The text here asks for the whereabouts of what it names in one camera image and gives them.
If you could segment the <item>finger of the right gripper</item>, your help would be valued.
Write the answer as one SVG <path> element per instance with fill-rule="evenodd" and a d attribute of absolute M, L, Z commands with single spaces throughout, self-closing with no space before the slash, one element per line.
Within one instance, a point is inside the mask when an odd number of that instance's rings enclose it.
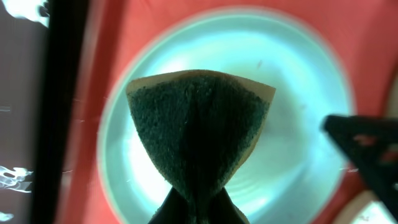
<path fill-rule="evenodd" d="M 397 119 L 328 115 L 323 130 L 397 219 Z"/>

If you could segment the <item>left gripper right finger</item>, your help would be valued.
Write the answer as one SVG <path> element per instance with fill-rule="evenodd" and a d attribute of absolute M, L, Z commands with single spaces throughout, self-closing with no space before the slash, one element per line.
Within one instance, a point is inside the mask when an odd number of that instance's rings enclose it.
<path fill-rule="evenodd" d="M 248 224 L 245 214 L 235 206 L 225 188 L 211 201 L 211 224 Z"/>

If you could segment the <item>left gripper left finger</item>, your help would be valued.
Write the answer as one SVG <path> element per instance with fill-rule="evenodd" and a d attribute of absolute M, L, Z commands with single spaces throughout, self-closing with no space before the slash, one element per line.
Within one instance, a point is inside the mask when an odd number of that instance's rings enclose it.
<path fill-rule="evenodd" d="M 190 213 L 190 205 L 174 187 L 157 209 L 149 224 L 192 224 L 194 219 Z"/>

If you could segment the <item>light blue plate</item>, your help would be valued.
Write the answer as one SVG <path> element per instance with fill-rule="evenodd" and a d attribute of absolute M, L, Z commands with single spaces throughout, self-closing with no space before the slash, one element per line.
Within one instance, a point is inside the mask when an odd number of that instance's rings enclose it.
<path fill-rule="evenodd" d="M 226 185 L 251 223 L 310 223 L 339 186 L 345 159 L 323 133 L 329 114 L 351 114 L 351 90 L 328 48 L 272 10 L 225 7 L 185 19 L 158 36 L 125 69 L 104 109 L 97 165 L 122 223 L 147 223 L 170 184 L 144 150 L 130 115 L 136 78 L 207 69 L 276 89 L 253 153 Z"/>
<path fill-rule="evenodd" d="M 397 118 L 397 75 L 395 75 L 386 101 L 385 116 Z"/>

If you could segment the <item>green yellow sponge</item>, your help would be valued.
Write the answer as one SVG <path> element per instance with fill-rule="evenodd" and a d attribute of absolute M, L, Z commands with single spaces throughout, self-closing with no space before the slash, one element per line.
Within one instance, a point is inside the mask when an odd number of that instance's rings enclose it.
<path fill-rule="evenodd" d="M 151 161 L 190 202 L 217 194 L 248 158 L 275 88 L 211 70 L 135 79 L 126 96 Z"/>

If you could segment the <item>light blue plate top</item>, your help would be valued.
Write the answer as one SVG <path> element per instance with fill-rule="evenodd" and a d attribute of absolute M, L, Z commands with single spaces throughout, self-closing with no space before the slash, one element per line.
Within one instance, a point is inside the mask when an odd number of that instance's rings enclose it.
<path fill-rule="evenodd" d="M 385 116 L 397 118 L 397 75 L 395 75 L 386 101 Z"/>

